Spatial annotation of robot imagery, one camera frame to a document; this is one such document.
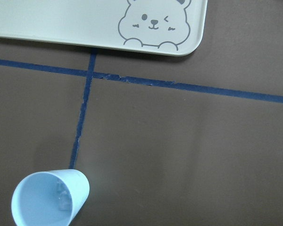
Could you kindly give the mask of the ice cube in cup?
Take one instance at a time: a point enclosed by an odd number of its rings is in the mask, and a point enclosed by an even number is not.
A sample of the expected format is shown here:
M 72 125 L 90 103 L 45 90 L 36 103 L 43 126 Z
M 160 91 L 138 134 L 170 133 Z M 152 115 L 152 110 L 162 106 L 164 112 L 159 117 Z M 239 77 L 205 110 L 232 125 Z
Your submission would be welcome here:
M 64 182 L 58 180 L 56 182 L 56 194 L 58 199 L 58 209 L 61 211 L 72 210 L 72 198 L 68 187 Z

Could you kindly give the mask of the cream bear serving tray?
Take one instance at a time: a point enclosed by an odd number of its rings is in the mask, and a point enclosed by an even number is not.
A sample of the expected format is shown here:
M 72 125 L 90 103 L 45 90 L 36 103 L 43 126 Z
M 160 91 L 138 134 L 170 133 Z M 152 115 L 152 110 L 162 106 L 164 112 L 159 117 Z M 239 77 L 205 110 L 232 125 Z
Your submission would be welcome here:
M 185 56 L 203 36 L 205 0 L 0 0 L 0 38 Z

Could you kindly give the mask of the light blue plastic cup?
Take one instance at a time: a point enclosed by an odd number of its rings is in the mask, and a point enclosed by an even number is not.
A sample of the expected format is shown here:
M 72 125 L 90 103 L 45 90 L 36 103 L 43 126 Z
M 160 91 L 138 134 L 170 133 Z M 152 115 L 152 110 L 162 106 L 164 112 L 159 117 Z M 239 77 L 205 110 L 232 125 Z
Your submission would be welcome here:
M 66 184 L 72 198 L 72 210 L 58 209 L 56 182 Z M 33 173 L 15 188 L 11 212 L 18 226 L 68 226 L 84 205 L 90 192 L 87 177 L 75 169 Z

